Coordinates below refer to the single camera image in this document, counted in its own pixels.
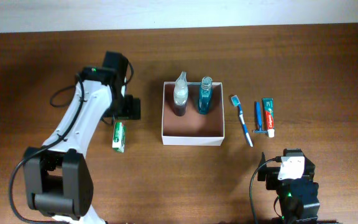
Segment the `blue white toothbrush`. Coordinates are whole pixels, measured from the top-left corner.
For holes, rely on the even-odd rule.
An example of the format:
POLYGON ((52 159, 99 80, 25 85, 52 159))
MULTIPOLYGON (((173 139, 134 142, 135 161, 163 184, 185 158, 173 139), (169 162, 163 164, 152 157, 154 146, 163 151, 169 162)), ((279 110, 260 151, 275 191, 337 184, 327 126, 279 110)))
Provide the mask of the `blue white toothbrush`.
POLYGON ((253 145, 253 142, 252 142, 252 140, 250 138, 250 134, 248 132, 248 129, 247 129, 247 126, 246 126, 246 123, 245 123, 245 120, 244 120, 242 106, 241 106, 241 102, 240 102, 238 96, 237 95, 232 96, 231 101, 232 101, 233 106, 237 107, 237 109, 238 109, 239 120, 241 122, 243 132, 245 134, 245 138, 246 138, 249 146, 253 147, 254 145, 253 145))

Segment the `purple spray bottle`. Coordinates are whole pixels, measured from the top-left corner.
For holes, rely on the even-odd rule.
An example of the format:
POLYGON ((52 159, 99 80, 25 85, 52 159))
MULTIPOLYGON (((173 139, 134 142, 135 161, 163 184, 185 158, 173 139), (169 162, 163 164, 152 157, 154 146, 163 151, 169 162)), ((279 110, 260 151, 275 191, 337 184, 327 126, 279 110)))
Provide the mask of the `purple spray bottle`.
POLYGON ((186 113, 186 104, 188 100, 188 84, 186 80, 186 72, 182 71, 175 81, 173 91, 174 113, 177 116, 183 116, 186 113))

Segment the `green white soap box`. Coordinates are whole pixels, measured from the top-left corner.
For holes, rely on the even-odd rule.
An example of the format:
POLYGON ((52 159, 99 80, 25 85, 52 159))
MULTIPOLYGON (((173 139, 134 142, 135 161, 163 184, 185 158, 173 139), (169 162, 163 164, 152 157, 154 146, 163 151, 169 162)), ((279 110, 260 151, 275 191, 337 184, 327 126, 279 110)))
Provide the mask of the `green white soap box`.
POLYGON ((112 136, 112 148, 117 151, 124 153, 126 141, 126 127, 122 122, 114 123, 114 133, 112 136))

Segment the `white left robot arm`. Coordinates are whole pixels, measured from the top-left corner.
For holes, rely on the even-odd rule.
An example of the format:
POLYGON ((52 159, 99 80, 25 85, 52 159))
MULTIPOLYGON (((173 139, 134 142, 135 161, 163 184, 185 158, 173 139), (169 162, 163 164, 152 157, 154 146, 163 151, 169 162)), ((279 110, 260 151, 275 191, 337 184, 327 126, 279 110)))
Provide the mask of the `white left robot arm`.
POLYGON ((26 149, 17 167, 24 171, 27 204, 49 223, 105 222, 91 205, 86 152, 103 118, 140 119, 140 100, 126 94, 133 74, 130 61, 118 52, 106 52, 101 67, 84 67, 57 128, 41 147, 26 149))

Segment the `teal mouthwash bottle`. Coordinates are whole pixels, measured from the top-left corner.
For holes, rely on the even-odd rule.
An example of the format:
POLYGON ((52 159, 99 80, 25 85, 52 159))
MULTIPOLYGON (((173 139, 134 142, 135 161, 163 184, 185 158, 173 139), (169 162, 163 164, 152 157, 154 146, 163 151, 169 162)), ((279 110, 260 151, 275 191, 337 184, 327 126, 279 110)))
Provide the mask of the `teal mouthwash bottle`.
POLYGON ((203 77, 199 88, 198 111, 200 114, 207 114, 213 94, 213 80, 211 77, 203 77))

